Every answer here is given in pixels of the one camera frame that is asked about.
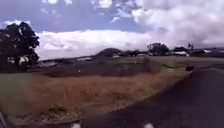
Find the ground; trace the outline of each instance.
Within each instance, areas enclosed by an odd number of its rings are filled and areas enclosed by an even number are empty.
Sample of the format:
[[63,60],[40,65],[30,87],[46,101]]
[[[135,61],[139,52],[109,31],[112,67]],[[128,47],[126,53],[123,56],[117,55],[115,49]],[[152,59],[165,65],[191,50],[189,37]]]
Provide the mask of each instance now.
[[0,101],[16,124],[101,115],[171,87],[188,75],[185,60],[198,59],[128,57],[2,74]]

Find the cloud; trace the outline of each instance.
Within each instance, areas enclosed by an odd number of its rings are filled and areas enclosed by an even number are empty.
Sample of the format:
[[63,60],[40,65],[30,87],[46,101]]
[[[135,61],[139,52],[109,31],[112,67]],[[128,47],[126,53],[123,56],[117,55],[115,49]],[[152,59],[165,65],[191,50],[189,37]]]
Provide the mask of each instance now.
[[90,0],[90,3],[96,8],[109,8],[113,4],[112,0]]
[[45,8],[41,8],[40,11],[43,12],[43,13],[45,13],[45,14],[48,14],[49,13]]
[[114,22],[116,22],[117,20],[119,20],[120,18],[119,17],[114,17],[111,21],[110,21],[110,23],[114,23]]
[[72,4],[72,0],[64,0],[65,1],[65,3],[67,4],[67,5],[71,5]]
[[108,47],[146,49],[151,38],[148,34],[119,30],[42,32],[38,36],[41,45],[36,51],[40,59],[92,55]]
[[198,47],[224,46],[224,2],[222,0],[136,0],[132,10],[136,23],[164,43],[193,43]]

